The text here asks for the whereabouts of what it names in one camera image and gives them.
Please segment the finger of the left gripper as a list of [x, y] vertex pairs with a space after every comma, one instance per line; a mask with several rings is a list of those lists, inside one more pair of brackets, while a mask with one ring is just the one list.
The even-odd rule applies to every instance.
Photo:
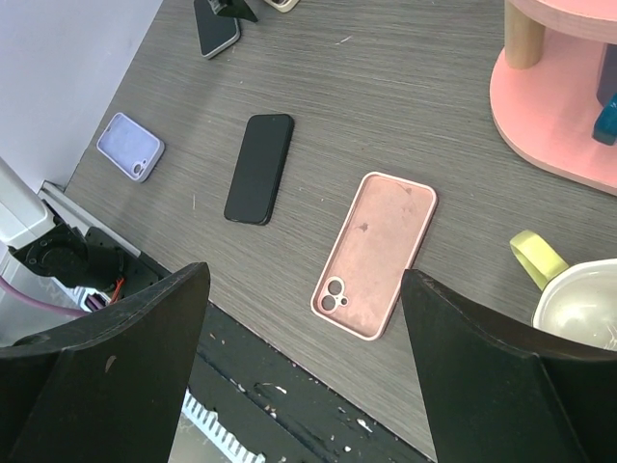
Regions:
[[212, 12], [220, 17], [258, 22], [258, 19], [245, 0], [208, 0]]

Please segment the beige phone case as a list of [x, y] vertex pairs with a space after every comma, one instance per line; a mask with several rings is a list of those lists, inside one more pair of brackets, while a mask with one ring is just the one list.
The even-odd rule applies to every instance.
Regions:
[[290, 12], [300, 2], [300, 0], [264, 0], [264, 1], [280, 13]]

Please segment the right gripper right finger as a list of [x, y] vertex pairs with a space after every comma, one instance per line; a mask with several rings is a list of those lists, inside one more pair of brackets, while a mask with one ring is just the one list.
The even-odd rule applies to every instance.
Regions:
[[616, 355], [542, 332], [426, 273], [400, 296], [441, 462], [612, 462]]

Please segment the phone with white edge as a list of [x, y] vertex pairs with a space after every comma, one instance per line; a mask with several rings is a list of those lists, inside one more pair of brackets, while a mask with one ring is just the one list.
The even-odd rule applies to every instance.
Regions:
[[195, 0], [194, 12], [204, 58], [212, 59], [240, 40], [241, 29], [236, 18], [217, 16], [206, 0]]

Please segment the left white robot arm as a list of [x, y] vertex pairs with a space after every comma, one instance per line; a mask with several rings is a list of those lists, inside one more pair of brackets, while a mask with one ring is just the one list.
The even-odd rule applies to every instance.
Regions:
[[[135, 181], [144, 181], [165, 150], [162, 140], [116, 114], [103, 130], [97, 149]], [[87, 290], [80, 307], [66, 308], [32, 298], [9, 282], [2, 289], [37, 309], [66, 317], [95, 313], [161, 280], [152, 267], [95, 227], [87, 232], [67, 223], [7, 164], [1, 165], [1, 241], [9, 254], [33, 274], [66, 288]]]

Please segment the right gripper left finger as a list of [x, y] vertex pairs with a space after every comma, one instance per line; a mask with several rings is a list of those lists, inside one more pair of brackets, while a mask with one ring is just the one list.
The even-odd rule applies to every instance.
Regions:
[[210, 290], [191, 263], [1, 351], [5, 462], [165, 462]]

